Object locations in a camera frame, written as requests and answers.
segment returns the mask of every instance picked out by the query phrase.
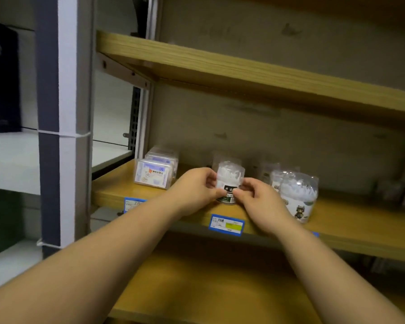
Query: person's left hand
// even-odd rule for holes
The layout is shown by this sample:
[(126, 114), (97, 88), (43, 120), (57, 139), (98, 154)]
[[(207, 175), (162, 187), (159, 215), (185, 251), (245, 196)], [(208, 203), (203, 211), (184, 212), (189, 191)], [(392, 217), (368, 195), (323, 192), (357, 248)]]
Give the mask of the person's left hand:
[(224, 189), (216, 188), (216, 176), (210, 168), (195, 168), (171, 186), (167, 195), (179, 206), (181, 216), (193, 214), (209, 202), (227, 195)]

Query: hand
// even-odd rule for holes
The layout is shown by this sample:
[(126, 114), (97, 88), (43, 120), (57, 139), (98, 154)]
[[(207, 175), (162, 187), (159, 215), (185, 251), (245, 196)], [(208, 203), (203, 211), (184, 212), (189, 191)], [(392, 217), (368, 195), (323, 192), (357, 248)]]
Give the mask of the hand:
[(227, 195), (224, 189), (216, 188), (217, 174), (210, 168), (195, 168), (184, 173), (171, 186), (167, 194), (179, 205), (181, 216), (190, 215), (211, 201)]
[(254, 178), (245, 178), (233, 195), (244, 205), (254, 223), (269, 234), (277, 234), (285, 225), (297, 224), (279, 193), (270, 185)]

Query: forearm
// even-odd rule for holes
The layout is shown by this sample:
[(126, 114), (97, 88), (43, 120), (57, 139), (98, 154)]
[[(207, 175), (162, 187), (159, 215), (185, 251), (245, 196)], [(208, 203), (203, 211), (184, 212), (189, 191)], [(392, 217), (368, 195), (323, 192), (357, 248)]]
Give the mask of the forearm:
[(405, 315), (296, 221), (274, 234), (326, 324), (405, 323)]
[(0, 322), (102, 322), (178, 217), (171, 203), (159, 197), (141, 204), (0, 288)]

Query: green panel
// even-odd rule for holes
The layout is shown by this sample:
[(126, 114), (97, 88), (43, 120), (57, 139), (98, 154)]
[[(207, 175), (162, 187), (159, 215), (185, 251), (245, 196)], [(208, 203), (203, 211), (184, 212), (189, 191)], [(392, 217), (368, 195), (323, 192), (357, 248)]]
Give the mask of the green panel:
[(24, 238), (22, 195), (0, 190), (0, 252)]

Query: white shelf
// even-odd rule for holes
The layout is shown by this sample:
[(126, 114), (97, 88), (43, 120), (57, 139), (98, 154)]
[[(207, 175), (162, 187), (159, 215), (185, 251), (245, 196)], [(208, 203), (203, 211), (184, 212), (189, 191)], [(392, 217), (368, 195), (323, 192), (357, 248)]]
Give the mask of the white shelf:
[(0, 286), (42, 260), (36, 241), (22, 240), (0, 253)]
[[(92, 169), (130, 154), (125, 146), (93, 141)], [(37, 132), (0, 133), (0, 189), (40, 195)]]

